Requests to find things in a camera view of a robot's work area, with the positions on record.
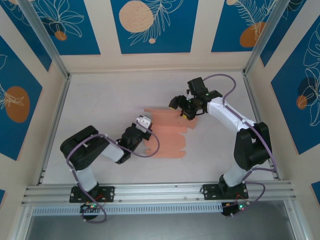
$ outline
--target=metal bracket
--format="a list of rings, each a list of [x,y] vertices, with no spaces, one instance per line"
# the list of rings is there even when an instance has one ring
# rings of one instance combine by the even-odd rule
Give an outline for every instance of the metal bracket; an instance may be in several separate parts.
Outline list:
[[[114,186],[100,186],[97,191],[96,201],[98,203],[113,203],[115,195]],[[74,186],[71,189],[69,202],[75,203],[86,203],[90,201],[88,197],[79,189],[78,186]]]
[[[204,195],[204,200],[236,199],[238,195],[243,199],[249,198],[247,187],[243,183],[230,187],[225,194],[220,191],[218,184],[204,184],[202,189],[201,193]]]

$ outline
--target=white table surface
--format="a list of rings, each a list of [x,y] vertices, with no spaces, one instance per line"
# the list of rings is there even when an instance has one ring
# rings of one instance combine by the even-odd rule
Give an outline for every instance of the white table surface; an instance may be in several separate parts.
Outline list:
[[[60,152],[61,143],[83,128],[93,125],[100,133],[116,140],[145,108],[167,107],[183,95],[187,82],[216,72],[137,71],[125,73],[74,74],[55,135],[43,184],[73,184],[75,180]],[[224,72],[236,79],[237,87],[227,101],[240,113],[254,120],[254,114],[241,72]],[[209,91],[226,94],[233,86],[219,76],[205,81]],[[198,117],[194,129],[182,133],[186,139],[183,158],[139,158],[123,164],[99,156],[92,164],[97,181],[103,183],[187,183],[215,182],[235,163],[235,134],[208,114]],[[143,154],[141,143],[136,149]],[[263,167],[270,168],[266,162]],[[256,171],[248,180],[272,180],[270,172]]]

